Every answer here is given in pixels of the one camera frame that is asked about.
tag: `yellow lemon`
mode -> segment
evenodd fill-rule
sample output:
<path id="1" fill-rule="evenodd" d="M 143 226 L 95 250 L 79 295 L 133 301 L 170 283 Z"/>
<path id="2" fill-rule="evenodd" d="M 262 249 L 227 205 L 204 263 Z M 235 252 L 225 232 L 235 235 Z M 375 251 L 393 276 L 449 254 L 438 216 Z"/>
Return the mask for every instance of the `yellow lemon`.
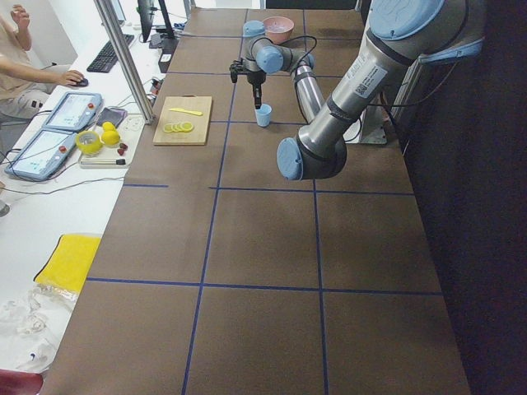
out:
<path id="1" fill-rule="evenodd" d="M 116 130 L 115 125 L 113 125 L 111 122 L 106 121 L 102 123 L 102 130 Z"/>
<path id="2" fill-rule="evenodd" d="M 117 133 L 115 129 L 104 130 L 100 139 L 107 146 L 113 146 L 121 140 L 121 136 Z"/>

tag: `yellow knife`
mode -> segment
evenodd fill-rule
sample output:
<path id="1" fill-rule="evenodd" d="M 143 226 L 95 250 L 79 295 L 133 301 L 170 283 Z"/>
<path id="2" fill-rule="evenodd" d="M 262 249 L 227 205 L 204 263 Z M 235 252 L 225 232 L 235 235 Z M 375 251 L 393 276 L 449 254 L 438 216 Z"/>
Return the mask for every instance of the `yellow knife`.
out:
<path id="1" fill-rule="evenodd" d="M 191 109 L 181 109 L 180 107 L 174 107 L 170 109 L 170 111 L 177 111 L 178 113 L 186 113 L 186 114 L 192 114 L 192 115 L 197 115 L 197 116 L 203 115 L 203 112 L 201 111 L 193 111 Z"/>

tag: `blue joint cap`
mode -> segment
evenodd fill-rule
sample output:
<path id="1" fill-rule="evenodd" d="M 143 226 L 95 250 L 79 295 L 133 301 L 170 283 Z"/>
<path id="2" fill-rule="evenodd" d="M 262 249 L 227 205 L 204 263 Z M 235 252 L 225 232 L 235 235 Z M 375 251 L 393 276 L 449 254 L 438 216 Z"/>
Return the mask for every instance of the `blue joint cap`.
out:
<path id="1" fill-rule="evenodd" d="M 371 33 L 382 40 L 402 40 L 426 27 L 443 8 L 445 0 L 381 0 L 372 3 Z"/>
<path id="2" fill-rule="evenodd" d="M 300 148 L 294 138 L 284 138 L 278 145 L 277 164 L 280 173 L 286 179 L 302 179 L 304 164 L 302 163 Z"/>
<path id="3" fill-rule="evenodd" d="M 256 54 L 256 64 L 267 74 L 279 72 L 283 66 L 282 53 L 273 46 L 263 47 Z"/>
<path id="4" fill-rule="evenodd" d="M 248 21 L 244 24 L 244 37 L 255 37 L 256 35 L 264 35 L 265 26 L 262 21 Z"/>
<path id="5" fill-rule="evenodd" d="M 307 62 L 310 64 L 310 67 L 315 68 L 315 57 L 313 56 L 313 54 L 308 53 L 306 58 L 307 58 Z"/>

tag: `metal pole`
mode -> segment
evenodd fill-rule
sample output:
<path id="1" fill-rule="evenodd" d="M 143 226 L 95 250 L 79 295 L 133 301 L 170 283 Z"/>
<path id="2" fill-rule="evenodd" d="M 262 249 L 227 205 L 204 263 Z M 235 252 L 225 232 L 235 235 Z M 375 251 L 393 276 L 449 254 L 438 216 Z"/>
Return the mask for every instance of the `metal pole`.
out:
<path id="1" fill-rule="evenodd" d="M 187 14 L 187 19 L 190 18 L 190 13 L 192 12 L 192 7 L 195 7 L 196 4 L 194 0 L 183 0 L 184 12 Z"/>
<path id="2" fill-rule="evenodd" d="M 135 67 L 128 45 L 124 40 L 123 32 L 117 21 L 114 8 L 112 7 L 110 0 L 94 0 L 94 2 L 97 11 L 99 12 L 100 19 L 102 20 L 102 24 L 106 28 L 110 42 L 117 54 L 117 59 L 121 63 L 121 68 L 123 69 L 128 86 L 132 91 L 133 98 L 138 104 L 142 116 L 145 118 L 145 123 L 150 124 L 154 120 L 152 105 L 142 87 L 138 70 Z"/>

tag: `computer mouse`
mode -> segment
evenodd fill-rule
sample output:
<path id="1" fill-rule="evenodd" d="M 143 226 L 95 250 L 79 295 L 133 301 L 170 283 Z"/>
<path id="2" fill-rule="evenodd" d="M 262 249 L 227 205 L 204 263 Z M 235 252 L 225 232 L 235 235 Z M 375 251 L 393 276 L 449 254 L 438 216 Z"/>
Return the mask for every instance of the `computer mouse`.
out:
<path id="1" fill-rule="evenodd" d="M 89 84 L 89 81 L 87 78 L 82 78 L 77 84 L 75 84 L 74 86 L 75 87 L 79 87 L 79 88 L 82 88 L 84 86 L 88 86 Z"/>

